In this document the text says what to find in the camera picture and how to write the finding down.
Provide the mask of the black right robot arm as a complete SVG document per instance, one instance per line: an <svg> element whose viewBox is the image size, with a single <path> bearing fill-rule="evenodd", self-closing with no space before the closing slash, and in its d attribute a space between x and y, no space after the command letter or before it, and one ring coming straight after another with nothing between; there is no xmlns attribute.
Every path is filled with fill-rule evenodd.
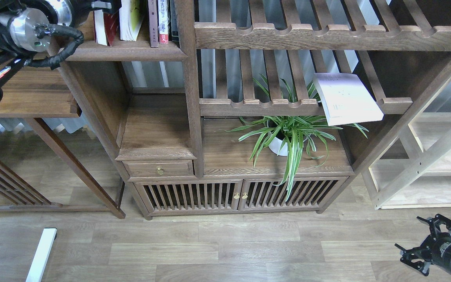
<svg viewBox="0 0 451 282"><path fill-rule="evenodd" d="M429 226L430 235L417 248L405 249L395 244L400 249L400 261L426 277L431 265L451 274L451 219L441 214L417 219Z"/></svg>

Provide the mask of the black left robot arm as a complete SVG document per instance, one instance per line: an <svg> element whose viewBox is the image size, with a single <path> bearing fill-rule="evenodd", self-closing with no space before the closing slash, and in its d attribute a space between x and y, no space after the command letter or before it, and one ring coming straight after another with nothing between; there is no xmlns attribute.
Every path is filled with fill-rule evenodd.
<svg viewBox="0 0 451 282"><path fill-rule="evenodd" d="M0 0L0 101L2 86L23 66L56 69L73 55L84 43L78 27L90 11L114 14L120 7L119 0ZM54 36L72 40L55 56L35 59Z"/></svg>

